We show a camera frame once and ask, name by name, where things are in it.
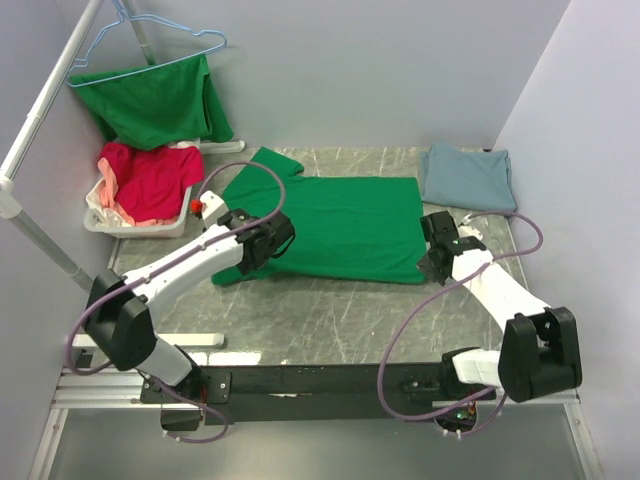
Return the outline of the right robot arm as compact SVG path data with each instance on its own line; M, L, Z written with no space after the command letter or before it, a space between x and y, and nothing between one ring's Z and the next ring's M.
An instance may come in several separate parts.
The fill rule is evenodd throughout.
M443 356L444 395L460 399L474 384L497 387L517 403L575 389L582 384L577 322L565 307L538 299L499 264L469 225L447 211L426 215L420 225L427 243L417 267L427 279L459 282L500 328L501 348L471 347Z

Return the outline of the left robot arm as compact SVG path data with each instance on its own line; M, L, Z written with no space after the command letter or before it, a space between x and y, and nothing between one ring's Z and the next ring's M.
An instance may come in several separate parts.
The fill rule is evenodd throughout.
M242 209L204 220L203 232L155 262L122 276L108 269L93 282L82 329L120 371L136 370L164 384L176 401L199 392L200 367L161 339L155 322L184 293L229 268L243 275L283 255L295 239L284 213L265 218Z

